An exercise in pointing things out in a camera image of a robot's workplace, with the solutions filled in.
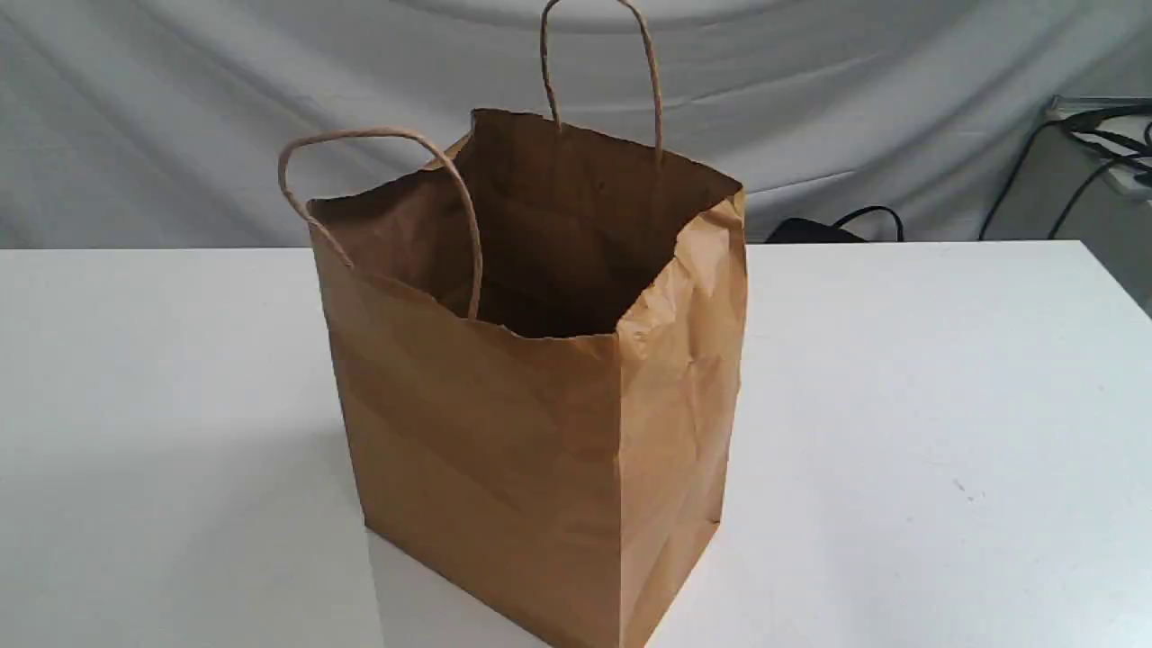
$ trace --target bag handle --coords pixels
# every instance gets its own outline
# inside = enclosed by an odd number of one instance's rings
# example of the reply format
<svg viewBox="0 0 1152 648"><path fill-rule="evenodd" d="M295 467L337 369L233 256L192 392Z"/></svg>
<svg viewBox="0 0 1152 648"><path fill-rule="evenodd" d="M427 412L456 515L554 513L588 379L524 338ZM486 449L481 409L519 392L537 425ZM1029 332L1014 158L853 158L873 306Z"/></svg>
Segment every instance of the bag handle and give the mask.
<svg viewBox="0 0 1152 648"><path fill-rule="evenodd" d="M336 241L336 238L332 235L332 232L328 231L323 223L317 220L312 214L308 213L308 210L300 204L298 199L296 199L296 195L288 188L288 159L291 158L291 155L296 151L296 149L302 149L311 144L319 144L321 142L332 142L334 140L347 140L353 137L402 137L404 140L411 140L412 142L416 142L427 149L427 151L432 153L441 165L444 165L444 168L452 174L452 180L455 182L456 189L460 190L460 197L464 202L464 212L468 214L468 228L472 238L472 296L468 302L468 318L476 319L476 315L480 309L480 279L484 277L484 255L480 250L480 227L476 221L476 208L472 205L472 196L468 193L468 186L464 184L464 179L461 178L456 165L448 159L448 156L446 156L444 151L438 149L432 142L429 142L419 133L402 128L381 127L361 130L329 130L327 133L294 140L285 146L283 151L280 151L280 164L278 168L280 193L285 195L288 204L291 205L291 209L296 210L296 213L300 214L305 223L314 227L320 234L324 235L325 239L327 239L328 243L340 256L340 261L342 261L349 269L353 269L353 259L348 256L343 246Z"/></svg>
<svg viewBox="0 0 1152 648"><path fill-rule="evenodd" d="M548 0L544 6L544 14L540 15L540 69L544 74L544 91L548 95L548 107L552 108L552 120L556 122L556 133L563 130L563 122L560 121L560 108L556 107L556 93L552 89L552 75L548 74L548 12L560 0ZM655 104L655 164L660 166L664 157L664 100L660 98L660 75L657 70L655 53L652 50L652 36L647 30L647 22L629 0L616 0L632 13L636 22L641 25L641 37L644 39L644 54L649 60L649 73L652 76L652 103Z"/></svg>

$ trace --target brown paper bag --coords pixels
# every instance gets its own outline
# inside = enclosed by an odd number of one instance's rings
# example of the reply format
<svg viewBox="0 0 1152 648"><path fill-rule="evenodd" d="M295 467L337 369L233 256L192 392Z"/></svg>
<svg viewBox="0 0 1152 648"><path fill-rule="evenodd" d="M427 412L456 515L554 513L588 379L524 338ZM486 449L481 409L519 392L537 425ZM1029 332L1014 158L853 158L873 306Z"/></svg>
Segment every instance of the brown paper bag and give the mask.
<svg viewBox="0 0 1152 648"><path fill-rule="evenodd" d="M454 161L395 129L280 159L367 526L561 647L646 642L720 521L740 385L743 189L662 150L636 16L654 148L561 125L545 58L554 120L477 110ZM305 210L291 151L351 136L438 164Z"/></svg>

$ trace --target gray fabric backdrop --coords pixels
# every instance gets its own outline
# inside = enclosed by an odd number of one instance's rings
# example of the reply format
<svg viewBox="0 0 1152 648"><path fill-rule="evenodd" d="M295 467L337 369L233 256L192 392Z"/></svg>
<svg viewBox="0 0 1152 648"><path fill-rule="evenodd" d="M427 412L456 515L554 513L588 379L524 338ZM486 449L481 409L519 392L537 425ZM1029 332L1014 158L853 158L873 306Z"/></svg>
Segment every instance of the gray fabric backdrop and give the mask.
<svg viewBox="0 0 1152 648"><path fill-rule="evenodd" d="M1149 0L637 0L667 143L741 179L751 233L869 203L972 236L1058 91L1152 93ZM0 0L0 247L289 246L275 156L327 128L448 145L473 106L541 111L543 0ZM553 12L564 116L651 141L639 37L611 0ZM409 172L331 145L304 195ZM887 236L882 219L866 235Z"/></svg>

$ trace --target table surface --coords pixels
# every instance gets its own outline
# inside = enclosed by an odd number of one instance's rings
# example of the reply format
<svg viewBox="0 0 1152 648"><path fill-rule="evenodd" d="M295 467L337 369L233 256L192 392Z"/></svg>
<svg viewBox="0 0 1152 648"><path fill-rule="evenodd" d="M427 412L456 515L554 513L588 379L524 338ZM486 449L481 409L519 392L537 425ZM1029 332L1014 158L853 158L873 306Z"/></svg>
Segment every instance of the table surface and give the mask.
<svg viewBox="0 0 1152 648"><path fill-rule="evenodd" d="M651 646L1152 645L1152 322L1078 243L756 247ZM308 250L0 253L8 646L538 647L363 529Z"/></svg>

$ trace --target kraft paper bag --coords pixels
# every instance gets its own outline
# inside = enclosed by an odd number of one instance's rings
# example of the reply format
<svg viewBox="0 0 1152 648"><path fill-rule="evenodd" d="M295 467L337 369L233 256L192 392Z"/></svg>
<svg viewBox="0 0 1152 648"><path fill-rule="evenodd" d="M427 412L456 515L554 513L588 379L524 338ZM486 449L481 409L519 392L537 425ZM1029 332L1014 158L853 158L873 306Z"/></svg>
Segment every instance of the kraft paper bag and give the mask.
<svg viewBox="0 0 1152 648"><path fill-rule="evenodd" d="M555 2L548 3L548 8ZM744 334L744 194L554 119L477 110L296 141L366 525L553 646L639 647L720 522ZM546 36L547 9L541 21ZM437 163L302 206L293 150L396 136Z"/></svg>

